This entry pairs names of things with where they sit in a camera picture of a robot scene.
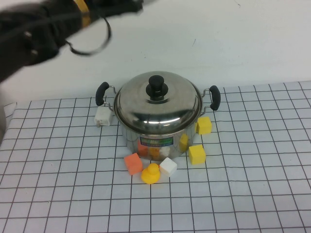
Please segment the pot handle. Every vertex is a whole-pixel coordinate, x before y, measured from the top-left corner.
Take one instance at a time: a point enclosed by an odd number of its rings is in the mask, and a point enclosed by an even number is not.
[[[217,111],[219,106],[220,106],[221,95],[220,95],[220,91],[219,91],[218,87],[217,86],[211,86],[209,89],[205,89],[203,92],[202,98],[207,94],[208,91],[212,94],[212,103],[210,106],[204,107],[204,110],[200,114],[200,116],[202,116],[206,113],[207,108],[211,108],[213,111]]]
[[[116,94],[116,89],[114,86],[110,86],[107,82],[103,82],[96,91],[95,102],[97,106],[107,104],[108,108],[113,112],[113,108],[111,107],[110,103],[104,101],[105,92],[110,87],[113,88],[113,92]]]
[[[213,111],[217,111],[221,102],[220,91],[216,86],[211,86],[209,91],[212,93],[212,104],[210,105],[210,108]]]

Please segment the pot label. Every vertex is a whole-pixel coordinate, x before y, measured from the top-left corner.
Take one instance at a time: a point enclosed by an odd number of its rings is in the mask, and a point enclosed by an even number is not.
[[[161,138],[161,139],[150,139],[140,137],[140,144],[148,147],[168,147],[174,144],[174,138]]]

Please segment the white wall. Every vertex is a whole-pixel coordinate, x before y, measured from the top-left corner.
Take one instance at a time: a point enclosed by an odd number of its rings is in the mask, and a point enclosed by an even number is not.
[[[311,0],[157,0],[140,16],[111,18],[113,39],[101,54],[64,48],[11,77],[1,94],[5,102],[94,96],[103,81],[120,88],[151,70],[178,73],[201,89],[311,80],[310,10]],[[70,41],[87,50],[104,36],[101,21]]]

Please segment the black robotic arm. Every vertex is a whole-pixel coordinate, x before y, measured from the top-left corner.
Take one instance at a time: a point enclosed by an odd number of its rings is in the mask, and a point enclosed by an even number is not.
[[[45,0],[0,11],[0,83],[24,66],[54,58],[68,43],[66,38],[100,17],[137,13],[142,4],[143,0]]]

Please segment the rubber duck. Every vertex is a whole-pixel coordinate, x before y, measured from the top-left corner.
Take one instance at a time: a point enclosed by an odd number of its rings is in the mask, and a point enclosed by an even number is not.
[[[160,169],[158,164],[149,164],[141,173],[141,179],[147,184],[156,183],[160,179]]]

